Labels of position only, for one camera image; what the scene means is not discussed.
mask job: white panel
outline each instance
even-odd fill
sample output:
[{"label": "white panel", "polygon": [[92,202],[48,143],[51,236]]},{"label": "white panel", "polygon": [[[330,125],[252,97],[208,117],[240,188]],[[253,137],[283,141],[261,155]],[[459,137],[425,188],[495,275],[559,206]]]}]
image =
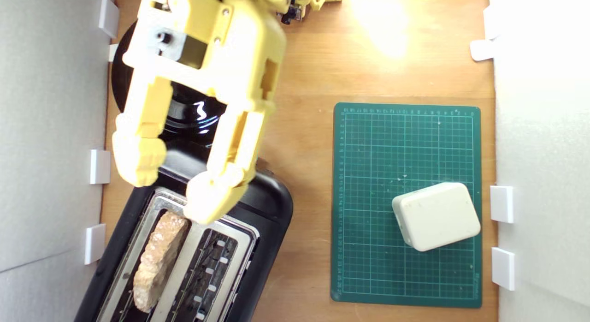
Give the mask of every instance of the white panel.
[{"label": "white panel", "polygon": [[500,288],[501,322],[588,322],[590,307],[561,297],[531,283],[516,291]]},{"label": "white panel", "polygon": [[510,186],[490,187],[490,214],[493,221],[514,223],[513,191]]},{"label": "white panel", "polygon": [[99,260],[105,252],[106,225],[98,224],[86,229],[86,245],[84,248],[84,264],[88,265]]},{"label": "white panel", "polygon": [[101,0],[99,28],[110,38],[117,37],[118,7],[110,0]]},{"label": "white panel", "polygon": [[514,253],[497,247],[491,249],[491,281],[514,291]]},{"label": "white panel", "polygon": [[90,151],[90,184],[110,182],[110,151],[94,149]]},{"label": "white panel", "polygon": [[518,256],[500,321],[588,321],[590,0],[490,2],[510,21],[494,40],[497,183],[518,188],[518,222],[498,225]]},{"label": "white panel", "polygon": [[74,320],[96,270],[95,265],[82,263],[83,250],[79,246],[80,249],[0,272],[0,321]]},{"label": "white panel", "polygon": [[0,321],[71,321],[94,271],[89,150],[105,145],[110,39],[100,0],[2,2]]}]

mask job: wooden surface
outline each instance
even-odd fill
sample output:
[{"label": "wooden surface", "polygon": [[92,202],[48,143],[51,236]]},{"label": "wooden surface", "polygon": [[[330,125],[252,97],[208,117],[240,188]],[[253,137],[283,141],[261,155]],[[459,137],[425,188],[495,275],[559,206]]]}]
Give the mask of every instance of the wooden surface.
[{"label": "wooden surface", "polygon": [[[116,0],[119,36],[135,20],[139,0]],[[287,55],[276,96],[278,111],[261,156],[286,184],[295,214],[254,321],[496,322],[491,282],[496,227],[489,217],[495,181],[495,101],[491,62],[474,63],[469,42],[482,38],[488,0],[345,0],[285,26]],[[440,309],[335,303],[330,286],[333,107],[339,101],[470,105],[481,108],[483,157],[483,306]],[[118,110],[109,96],[107,148]],[[131,187],[112,171],[102,222],[107,235]]]}]

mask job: green cutting mat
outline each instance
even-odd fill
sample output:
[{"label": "green cutting mat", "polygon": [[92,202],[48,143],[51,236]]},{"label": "green cutting mat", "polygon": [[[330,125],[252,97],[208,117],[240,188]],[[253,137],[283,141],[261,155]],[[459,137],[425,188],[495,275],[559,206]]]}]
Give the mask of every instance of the green cutting mat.
[{"label": "green cutting mat", "polygon": [[405,192],[461,182],[481,221],[480,110],[339,103],[334,116],[331,297],[481,307],[481,234],[419,252],[391,207]]}]

